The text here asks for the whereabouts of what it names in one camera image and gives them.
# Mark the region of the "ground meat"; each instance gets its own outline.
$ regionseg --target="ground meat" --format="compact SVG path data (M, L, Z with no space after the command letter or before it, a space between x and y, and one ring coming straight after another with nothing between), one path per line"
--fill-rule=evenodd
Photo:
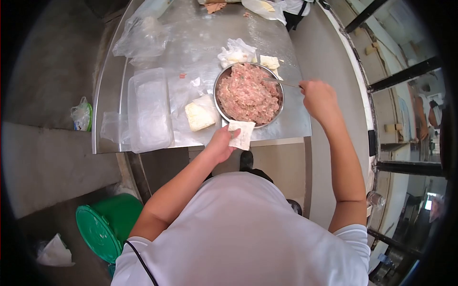
M263 81L270 75L256 65L232 66L229 77L221 80L218 98L224 111L237 121L269 123L278 111L277 83Z

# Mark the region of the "right hand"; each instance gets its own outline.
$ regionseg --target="right hand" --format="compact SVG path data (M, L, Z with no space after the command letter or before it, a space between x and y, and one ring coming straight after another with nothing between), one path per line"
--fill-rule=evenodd
M339 120L342 116L335 90L320 80L300 81L300 92L304 97L304 106L310 116L321 125Z

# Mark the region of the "black pants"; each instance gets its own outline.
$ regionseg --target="black pants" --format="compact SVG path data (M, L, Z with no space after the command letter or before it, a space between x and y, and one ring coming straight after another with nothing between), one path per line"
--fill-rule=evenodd
M259 169L249 169L249 168L243 168L240 170L241 172L248 172L248 173L252 173L253 175L257 175L259 177L262 177L264 179L266 179L267 181L273 183L272 179L266 174L264 173L262 170L259 170ZM212 173L210 173L208 175L208 177L205 179L205 181L207 181L209 178L213 177Z
M299 15L294 15L288 12L283 12L283 15L285 15L286 19L286 29L288 32L293 29L296 30L297 24L304 18L304 16L299 16Z

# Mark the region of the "stainless steel table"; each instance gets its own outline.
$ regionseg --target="stainless steel table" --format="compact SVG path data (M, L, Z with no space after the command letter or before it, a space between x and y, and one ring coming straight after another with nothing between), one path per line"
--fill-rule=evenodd
M184 104L198 97L198 90L212 90L218 73L222 70L217 54L226 47L228 38L241 38L250 46L257 47L258 55L275 56L280 62L278 72L286 81L298 82L301 72L291 39L285 26L247 11L241 4L227 4L213 14L207 14L197 0L174 0L159 18L170 26L170 39L165 52L140 67L129 63L125 57L114 57L111 50L121 37L124 23L142 3L132 0L116 29L101 68L94 94L92 147L93 153L130 151L130 145L116 144L100 138L104 112L116 111L127 114L127 82L136 70L162 67L165 69L168 86L172 125L175 141L171 147L186 147L206 144L216 128L209 127L198 134L181 130ZM179 74L186 73L185 79ZM190 80L201 78L201 85L193 87ZM304 105L303 96L297 88L284 86L284 109L270 125L256 129L252 141L311 136L310 117Z

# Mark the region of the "metal bowl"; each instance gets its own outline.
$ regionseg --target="metal bowl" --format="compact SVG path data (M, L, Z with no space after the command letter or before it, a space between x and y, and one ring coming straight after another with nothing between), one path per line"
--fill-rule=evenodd
M243 65L257 65L259 66L261 69L264 69L271 78L275 78L275 79L278 79L278 77L268 68L266 68L265 66L262 66L262 65L259 65L259 64L254 64L254 63L241 63ZM215 104L216 104L216 109L219 111L219 113L221 114L221 116L229 121L229 120L234 120L232 117L230 117L223 109L223 107L221 106L221 102L218 98L218 91L219 91L219 85L221 83L221 80L223 78L226 78L226 77L229 77L232 73L232 66L235 65L235 64L232 64L230 66L228 66L227 68L225 68L221 73L219 73L218 77L216 78L216 81L215 81L215 85L213 87L213 94L215 95ZM274 117L272 118L272 120L270 120L269 122L267 123L264 123L264 124L259 124L259 123L256 123L255 125L255 129L256 128L261 128L261 127L264 127L266 125L269 125L271 124L275 119L277 119L278 115L280 114L280 112L283 110L283 104L284 104L284 96L283 96L283 87L281 84L278 84L277 85L277 91L278 91L278 110L276 111Z

